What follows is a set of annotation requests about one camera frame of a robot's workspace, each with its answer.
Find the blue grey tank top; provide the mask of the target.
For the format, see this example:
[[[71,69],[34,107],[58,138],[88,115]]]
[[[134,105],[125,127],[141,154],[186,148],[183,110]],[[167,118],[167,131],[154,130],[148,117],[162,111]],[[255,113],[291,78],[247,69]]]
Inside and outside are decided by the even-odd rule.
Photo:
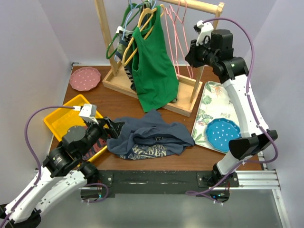
[[[106,141],[108,151],[124,160],[144,160],[180,155],[195,145],[186,126],[166,123],[161,114],[151,110],[142,118],[120,117],[124,122],[118,138]]]

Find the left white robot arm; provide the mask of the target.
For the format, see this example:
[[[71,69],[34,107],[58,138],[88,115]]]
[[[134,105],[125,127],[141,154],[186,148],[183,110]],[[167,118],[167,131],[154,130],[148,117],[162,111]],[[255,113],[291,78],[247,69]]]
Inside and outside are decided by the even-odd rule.
[[[36,228],[42,214],[69,193],[98,183],[98,169],[84,156],[100,139],[118,138],[124,122],[104,117],[85,124],[70,127],[28,186],[11,203],[1,205],[1,227]]]

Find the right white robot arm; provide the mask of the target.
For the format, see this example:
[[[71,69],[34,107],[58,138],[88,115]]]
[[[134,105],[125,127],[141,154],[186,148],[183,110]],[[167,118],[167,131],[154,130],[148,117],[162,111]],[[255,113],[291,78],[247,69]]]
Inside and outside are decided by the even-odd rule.
[[[228,143],[229,151],[213,166],[211,183],[221,187],[228,182],[228,174],[239,162],[246,161],[266,149],[278,138],[264,121],[248,82],[249,70],[242,57],[233,55],[233,35],[227,29],[198,31],[191,41],[185,60],[191,67],[208,65],[218,76],[235,108],[241,136]]]

